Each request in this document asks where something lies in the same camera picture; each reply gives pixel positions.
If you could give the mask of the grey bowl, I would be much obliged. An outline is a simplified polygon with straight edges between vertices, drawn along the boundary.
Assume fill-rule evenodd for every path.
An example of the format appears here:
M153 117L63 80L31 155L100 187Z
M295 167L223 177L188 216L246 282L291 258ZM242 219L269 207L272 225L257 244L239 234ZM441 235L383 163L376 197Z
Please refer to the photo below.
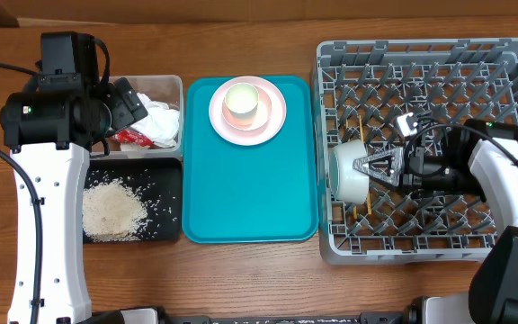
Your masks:
M369 177L357 171L353 162L367 156L361 140L335 146L329 156L329 182L334 198L346 203L363 204L369 192Z

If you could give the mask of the red snack wrapper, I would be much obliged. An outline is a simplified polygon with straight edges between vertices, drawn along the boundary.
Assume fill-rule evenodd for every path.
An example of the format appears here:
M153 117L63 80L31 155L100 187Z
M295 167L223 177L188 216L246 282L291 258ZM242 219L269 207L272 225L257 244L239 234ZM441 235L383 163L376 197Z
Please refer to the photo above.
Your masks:
M135 144L142 148L150 148L153 146L151 139L133 130L121 130L112 137L120 144Z

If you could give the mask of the white napkin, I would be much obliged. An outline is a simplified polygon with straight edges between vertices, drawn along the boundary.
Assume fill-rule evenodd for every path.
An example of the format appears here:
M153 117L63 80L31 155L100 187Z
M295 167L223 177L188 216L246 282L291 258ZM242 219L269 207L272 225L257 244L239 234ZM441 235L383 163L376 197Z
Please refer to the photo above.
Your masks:
M160 148L176 146L179 111L171 108L167 103L151 100L146 94L138 93L138 98L147 110L147 117L135 122L131 128L146 136Z

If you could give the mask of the white rice pile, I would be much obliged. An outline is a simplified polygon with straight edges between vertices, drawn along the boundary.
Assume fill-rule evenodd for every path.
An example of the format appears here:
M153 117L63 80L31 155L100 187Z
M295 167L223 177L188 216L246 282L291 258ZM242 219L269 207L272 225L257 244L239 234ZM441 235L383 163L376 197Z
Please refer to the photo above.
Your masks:
M167 199L154 184L132 187L121 178L94 180L84 190L83 231L93 243L175 239L177 203L175 194Z

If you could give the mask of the white cup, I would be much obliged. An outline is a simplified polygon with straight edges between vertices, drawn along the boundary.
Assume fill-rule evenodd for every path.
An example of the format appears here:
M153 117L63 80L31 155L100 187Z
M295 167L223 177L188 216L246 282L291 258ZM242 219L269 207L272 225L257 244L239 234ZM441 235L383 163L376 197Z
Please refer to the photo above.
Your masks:
M236 83L227 90L224 104L235 118L249 119L256 113L259 91L254 85Z

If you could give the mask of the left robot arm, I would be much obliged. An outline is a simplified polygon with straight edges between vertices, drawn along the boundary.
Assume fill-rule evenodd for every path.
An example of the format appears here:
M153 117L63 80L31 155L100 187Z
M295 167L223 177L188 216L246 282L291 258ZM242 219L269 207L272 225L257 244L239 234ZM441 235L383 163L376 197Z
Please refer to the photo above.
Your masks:
M83 262L83 200L93 144L147 116L125 77L86 85L48 75L0 112L12 162L18 234L11 323L123 322L92 312Z

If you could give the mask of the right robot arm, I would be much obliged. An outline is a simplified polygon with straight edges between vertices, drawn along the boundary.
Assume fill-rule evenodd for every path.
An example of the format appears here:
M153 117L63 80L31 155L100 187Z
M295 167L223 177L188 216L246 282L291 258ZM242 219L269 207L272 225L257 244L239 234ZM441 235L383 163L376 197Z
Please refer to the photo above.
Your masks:
M369 182L401 194L474 194L486 203L498 241L465 293L419 297L406 323L518 323L518 127L468 119L462 124L397 121L404 147L369 155L360 140L333 150L335 196L363 203Z

